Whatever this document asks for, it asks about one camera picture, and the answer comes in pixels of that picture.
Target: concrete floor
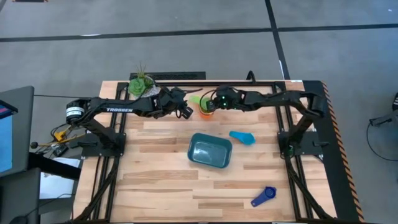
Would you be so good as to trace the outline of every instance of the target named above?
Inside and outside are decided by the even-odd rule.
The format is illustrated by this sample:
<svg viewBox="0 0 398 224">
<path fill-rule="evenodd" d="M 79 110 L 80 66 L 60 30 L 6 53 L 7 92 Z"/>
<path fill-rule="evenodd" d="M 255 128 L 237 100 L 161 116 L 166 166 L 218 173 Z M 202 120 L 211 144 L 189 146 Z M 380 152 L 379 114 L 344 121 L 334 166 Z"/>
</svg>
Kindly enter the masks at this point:
<svg viewBox="0 0 398 224">
<path fill-rule="evenodd" d="M 272 0 L 278 27 L 398 22 L 390 0 Z M 7 1 L 1 37 L 270 27 L 261 0 Z M 398 29 L 280 33 L 291 79 L 324 80 L 339 121 L 367 222 L 398 220 L 398 163 L 366 144 L 368 119 L 391 111 L 398 91 Z M 207 79 L 281 79 L 272 33 L 0 43 L 0 91 L 33 85 L 36 94 L 96 96 L 103 80 L 126 80 L 135 64 L 148 72 L 205 71 Z M 70 99 L 35 97 L 32 140 L 48 141 Z M 375 150 L 398 159 L 397 127 L 372 128 Z M 65 221 L 67 209 L 43 216 Z"/>
</svg>

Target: white paper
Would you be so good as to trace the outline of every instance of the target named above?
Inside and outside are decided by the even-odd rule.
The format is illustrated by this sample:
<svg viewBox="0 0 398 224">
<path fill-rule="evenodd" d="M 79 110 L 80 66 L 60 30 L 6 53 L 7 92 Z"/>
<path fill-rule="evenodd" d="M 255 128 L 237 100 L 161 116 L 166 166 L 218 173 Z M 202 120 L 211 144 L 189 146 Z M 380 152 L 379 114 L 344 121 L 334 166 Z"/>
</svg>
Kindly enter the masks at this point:
<svg viewBox="0 0 398 224">
<path fill-rule="evenodd" d="M 80 160 L 68 158 L 54 158 L 53 160 L 78 167 Z M 42 172 L 40 175 L 40 199 L 57 198 L 62 194 L 72 194 L 74 180 Z M 60 198 L 69 198 L 71 195 L 62 195 Z"/>
</svg>

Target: black pole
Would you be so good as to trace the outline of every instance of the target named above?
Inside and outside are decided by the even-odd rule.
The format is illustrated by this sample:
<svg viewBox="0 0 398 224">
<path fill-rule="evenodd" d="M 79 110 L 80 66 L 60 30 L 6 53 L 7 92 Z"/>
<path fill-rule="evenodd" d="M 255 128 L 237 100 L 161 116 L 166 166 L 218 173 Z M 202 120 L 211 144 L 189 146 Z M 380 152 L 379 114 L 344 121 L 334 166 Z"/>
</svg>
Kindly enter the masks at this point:
<svg viewBox="0 0 398 224">
<path fill-rule="evenodd" d="M 117 90 L 116 91 L 116 96 L 115 99 L 120 99 L 120 95 L 121 95 L 122 91 L 121 90 Z M 116 117 L 117 117 L 117 113 L 112 113 L 112 117 L 111 117 L 111 128 L 114 128 L 116 125 Z M 99 177 L 99 184 L 98 184 L 98 188 L 100 188 L 101 186 L 103 186 L 105 178 L 106 178 L 106 172 L 108 171 L 108 164 L 109 164 L 109 157 L 104 157 L 104 160 L 102 162 L 102 168 L 101 168 L 101 174 Z M 101 208 L 101 200 L 97 203 L 95 209 L 94 209 L 94 214 L 93 214 L 93 219 L 97 220 L 98 216 L 100 215 L 100 208 Z"/>
<path fill-rule="evenodd" d="M 82 211 L 82 213 L 79 216 L 77 216 L 73 221 L 86 220 L 90 216 L 90 213 L 93 211 L 95 206 L 98 204 L 98 202 L 101 201 L 105 190 L 108 188 L 108 185 L 111 183 L 111 181 L 113 179 L 116 178 L 116 176 L 115 176 L 116 170 L 117 170 L 117 167 L 112 166 L 111 171 L 109 172 L 108 176 L 106 177 L 106 179 L 104 181 L 104 185 L 102 187 L 98 188 L 97 193 L 95 193 L 95 196 L 91 200 L 91 202 Z"/>
<path fill-rule="evenodd" d="M 286 161 L 286 170 L 287 174 L 290 176 L 290 178 L 296 183 L 297 187 L 301 190 L 303 193 L 304 198 L 306 198 L 311 206 L 313 207 L 315 213 L 318 215 L 320 219 L 333 219 L 329 214 L 327 214 L 324 209 L 318 204 L 318 202 L 315 200 L 315 198 L 312 196 L 312 194 L 307 190 L 306 187 L 304 187 L 303 183 L 301 183 L 299 176 L 293 169 L 293 165 L 290 161 L 290 157 L 286 156 L 285 157 Z"/>
<path fill-rule="evenodd" d="M 124 95 L 124 100 L 127 101 L 129 99 L 129 97 L 130 97 L 130 94 L 129 94 L 128 90 L 126 89 L 126 94 Z M 124 128 L 126 126 L 126 117 L 127 117 L 127 114 L 123 113 L 121 120 L 120 120 L 119 133 L 124 133 Z M 114 165 L 119 167 L 120 157 L 115 157 L 113 162 L 114 162 Z M 106 220 L 111 219 L 114 190 L 116 188 L 117 176 L 118 176 L 118 170 L 116 170 L 115 179 L 112 180 L 111 185 L 109 186 L 109 195 L 108 195 L 108 201 L 106 202 L 106 211 L 105 211 L 105 219 Z"/>
<path fill-rule="evenodd" d="M 285 110 L 286 110 L 286 116 L 287 116 L 287 123 L 289 124 L 289 128 L 291 128 L 293 126 L 292 112 L 290 111 L 289 106 L 285 106 Z M 303 169 L 303 162 L 301 160 L 301 157 L 294 156 L 294 158 L 296 160 L 298 177 L 300 178 L 300 181 L 301 181 L 301 183 L 303 183 L 304 187 L 307 188 L 307 183 L 305 181 L 305 175 L 304 175 L 304 169 Z M 311 205 L 305 197 L 304 197 L 304 205 L 305 205 L 305 212 L 307 214 L 307 218 L 313 218 Z"/>
<path fill-rule="evenodd" d="M 276 86 L 272 86 L 272 93 L 277 93 Z M 278 125 L 279 125 L 279 131 L 285 131 L 284 130 L 284 123 L 283 123 L 283 118 L 282 118 L 282 112 L 280 111 L 280 106 L 276 106 L 276 116 L 278 118 Z M 290 178 L 289 173 L 287 173 L 287 180 L 289 181 L 289 189 L 290 189 L 290 194 L 292 196 L 292 203 L 293 203 L 293 209 L 294 209 L 294 217 L 296 220 L 301 218 L 300 214 L 300 207 L 299 207 L 299 200 L 297 198 L 297 191 L 294 185 L 294 181 L 292 178 Z"/>
</svg>

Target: green object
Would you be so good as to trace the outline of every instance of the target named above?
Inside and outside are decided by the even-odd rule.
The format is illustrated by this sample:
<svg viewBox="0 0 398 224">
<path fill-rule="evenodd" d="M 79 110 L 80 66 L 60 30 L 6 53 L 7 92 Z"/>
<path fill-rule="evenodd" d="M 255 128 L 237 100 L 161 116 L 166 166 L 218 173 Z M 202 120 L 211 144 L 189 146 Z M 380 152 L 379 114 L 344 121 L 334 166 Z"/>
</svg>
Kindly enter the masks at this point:
<svg viewBox="0 0 398 224">
<path fill-rule="evenodd" d="M 130 80 L 129 84 L 129 93 L 134 96 L 141 96 L 145 93 L 145 91 L 150 90 L 154 82 L 149 78 L 147 74 L 145 74 L 145 68 L 142 67 L 141 63 L 139 67 L 137 66 L 137 77 L 135 79 Z"/>
<path fill-rule="evenodd" d="M 223 138 L 196 133 L 191 138 L 188 158 L 200 164 L 225 168 L 229 164 L 232 143 Z"/>
<path fill-rule="evenodd" d="M 199 104 L 200 103 L 200 98 L 201 98 L 201 96 L 191 96 L 189 98 L 189 101 L 192 102 L 192 103 Z M 206 102 L 209 101 L 209 100 L 210 100 L 209 97 L 203 97 L 203 99 L 201 99 L 200 108 L 203 109 L 203 111 L 207 111 Z"/>
<path fill-rule="evenodd" d="M 146 89 L 145 81 L 141 78 L 135 78 L 130 81 L 129 92 L 134 96 L 140 96 Z"/>
</svg>

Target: butcher block tabletop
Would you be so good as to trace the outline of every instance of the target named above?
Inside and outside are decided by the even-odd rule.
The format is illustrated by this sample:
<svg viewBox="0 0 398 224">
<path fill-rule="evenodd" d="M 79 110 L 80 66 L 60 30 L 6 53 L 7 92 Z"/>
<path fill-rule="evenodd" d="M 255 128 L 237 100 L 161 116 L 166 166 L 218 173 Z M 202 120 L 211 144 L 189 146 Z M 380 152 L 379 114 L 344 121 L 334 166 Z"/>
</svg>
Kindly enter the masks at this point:
<svg viewBox="0 0 398 224">
<path fill-rule="evenodd" d="M 114 98 L 117 84 L 116 81 L 103 82 L 99 97 Z M 272 93 L 268 86 L 234 87 Z M 286 82 L 286 87 L 288 90 L 303 90 L 303 83 Z M 215 87 L 181 87 L 184 90 L 198 88 L 203 90 L 190 93 L 185 99 L 190 95 L 202 96 Z M 110 221 L 294 221 L 285 162 L 280 158 L 277 142 L 279 126 L 275 107 L 246 113 L 217 110 L 212 119 L 203 120 L 198 114 L 198 106 L 188 104 L 194 109 L 188 120 L 178 119 L 174 113 L 159 119 L 127 115 L 126 149 L 119 165 Z M 301 117 L 294 108 L 292 116 L 294 123 Z M 111 114 L 99 114 L 96 119 L 109 126 Z M 229 137 L 230 131 L 253 133 L 256 143 L 245 146 Z M 227 168 L 204 166 L 188 159 L 189 143 L 195 133 L 229 139 L 233 143 L 231 162 Z M 97 159 L 90 157 L 84 160 L 73 208 L 75 215 L 80 214 L 91 200 Z M 324 210 L 335 217 L 323 163 L 314 156 L 302 156 L 302 161 L 309 191 Z M 254 208 L 251 200 L 266 186 L 277 189 L 276 197 Z M 305 217 L 299 189 L 297 193 L 301 213 Z M 107 198 L 106 192 L 100 218 L 104 217 Z"/>
</svg>

